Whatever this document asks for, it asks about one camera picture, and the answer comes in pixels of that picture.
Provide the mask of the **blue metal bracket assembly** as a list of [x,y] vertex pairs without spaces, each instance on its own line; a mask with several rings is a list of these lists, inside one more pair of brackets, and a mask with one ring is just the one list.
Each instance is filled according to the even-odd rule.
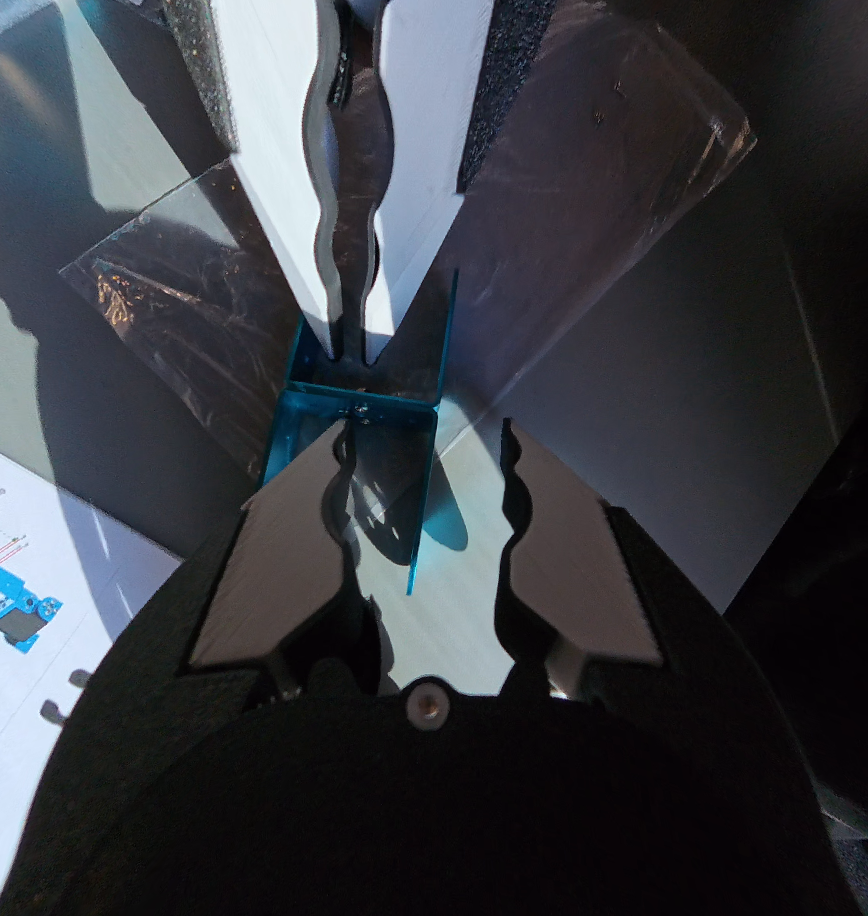
[[291,464],[340,419],[353,434],[352,518],[377,549],[407,567],[413,594],[435,462],[435,440],[460,269],[423,281],[374,364],[328,359],[302,319],[276,407],[260,483]]

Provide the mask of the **large clear plastic bag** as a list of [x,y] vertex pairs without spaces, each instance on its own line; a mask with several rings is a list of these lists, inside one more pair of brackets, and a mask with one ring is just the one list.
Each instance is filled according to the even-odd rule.
[[460,269],[446,400],[484,416],[754,143],[661,27],[558,2],[440,249]]

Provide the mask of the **white instruction sheet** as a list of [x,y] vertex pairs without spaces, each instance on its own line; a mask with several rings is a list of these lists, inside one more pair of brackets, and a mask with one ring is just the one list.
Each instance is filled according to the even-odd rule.
[[64,719],[180,562],[0,453],[0,892]]

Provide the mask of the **small clear plastic bag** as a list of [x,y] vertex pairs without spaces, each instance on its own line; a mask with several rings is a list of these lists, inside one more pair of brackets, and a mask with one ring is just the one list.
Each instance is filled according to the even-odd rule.
[[60,271],[251,478],[301,312],[229,159]]

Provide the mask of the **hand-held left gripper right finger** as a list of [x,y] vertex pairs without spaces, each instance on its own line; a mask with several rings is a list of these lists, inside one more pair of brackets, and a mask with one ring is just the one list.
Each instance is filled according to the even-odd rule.
[[501,556],[496,635],[551,688],[579,698],[592,662],[660,667],[664,655],[613,533],[605,501],[506,418],[502,510],[512,535]]

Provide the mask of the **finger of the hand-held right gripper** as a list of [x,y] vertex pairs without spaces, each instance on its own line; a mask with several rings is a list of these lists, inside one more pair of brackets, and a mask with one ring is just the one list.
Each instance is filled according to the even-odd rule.
[[333,256],[338,144],[331,110],[351,91],[352,39],[370,3],[211,2],[232,162],[300,310],[326,355],[344,347]]
[[375,278],[362,305],[364,357],[396,334],[461,210],[458,190],[492,1],[384,2],[374,64],[393,136],[392,168],[372,220]]

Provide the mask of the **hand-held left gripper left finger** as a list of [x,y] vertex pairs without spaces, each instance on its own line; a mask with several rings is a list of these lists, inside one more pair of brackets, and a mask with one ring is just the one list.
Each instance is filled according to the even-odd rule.
[[346,581],[333,507],[352,462],[330,427],[251,498],[188,659],[191,670],[281,670],[284,651],[331,609]]

